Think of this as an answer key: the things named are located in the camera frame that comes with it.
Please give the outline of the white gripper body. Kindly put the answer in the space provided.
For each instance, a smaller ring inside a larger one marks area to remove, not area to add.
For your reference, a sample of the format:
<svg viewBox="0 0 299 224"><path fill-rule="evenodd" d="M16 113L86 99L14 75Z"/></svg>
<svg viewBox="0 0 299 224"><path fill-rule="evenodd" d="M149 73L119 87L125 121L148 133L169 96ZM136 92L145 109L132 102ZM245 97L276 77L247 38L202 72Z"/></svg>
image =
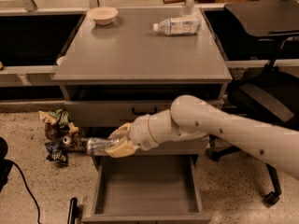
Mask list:
<svg viewBox="0 0 299 224"><path fill-rule="evenodd" d="M141 150L150 150L158 146L152 138L149 127L150 115L145 115L135 119L130 126L129 139Z"/></svg>

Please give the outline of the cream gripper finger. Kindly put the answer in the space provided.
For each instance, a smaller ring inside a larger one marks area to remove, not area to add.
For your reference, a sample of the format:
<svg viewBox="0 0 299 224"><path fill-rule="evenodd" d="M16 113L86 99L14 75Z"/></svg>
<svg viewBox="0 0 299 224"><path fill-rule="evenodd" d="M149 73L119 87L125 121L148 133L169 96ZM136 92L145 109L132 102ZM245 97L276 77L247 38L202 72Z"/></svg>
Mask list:
<svg viewBox="0 0 299 224"><path fill-rule="evenodd" d="M135 154L138 145L135 145L129 138L121 138L115 145L105 150L106 154L112 158L128 157Z"/></svg>
<svg viewBox="0 0 299 224"><path fill-rule="evenodd" d="M120 126L118 129L116 129L115 131L113 131L110 135L109 135L109 139L120 139L123 138L124 136L127 136L130 132L130 128L131 128L131 123L127 122L125 124L123 124L122 126Z"/></svg>

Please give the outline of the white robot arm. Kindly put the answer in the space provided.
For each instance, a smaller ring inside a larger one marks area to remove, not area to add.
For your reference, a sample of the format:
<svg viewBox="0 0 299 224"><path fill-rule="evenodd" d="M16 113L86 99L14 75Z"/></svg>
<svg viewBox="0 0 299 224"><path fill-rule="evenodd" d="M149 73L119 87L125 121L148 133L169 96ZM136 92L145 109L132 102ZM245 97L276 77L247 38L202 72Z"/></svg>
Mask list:
<svg viewBox="0 0 299 224"><path fill-rule="evenodd" d="M299 179L299 132L225 113L190 95L174 100L165 111L125 123L110 137L120 142L106 150L113 158L166 142L182 142L212 134L251 156Z"/></svg>

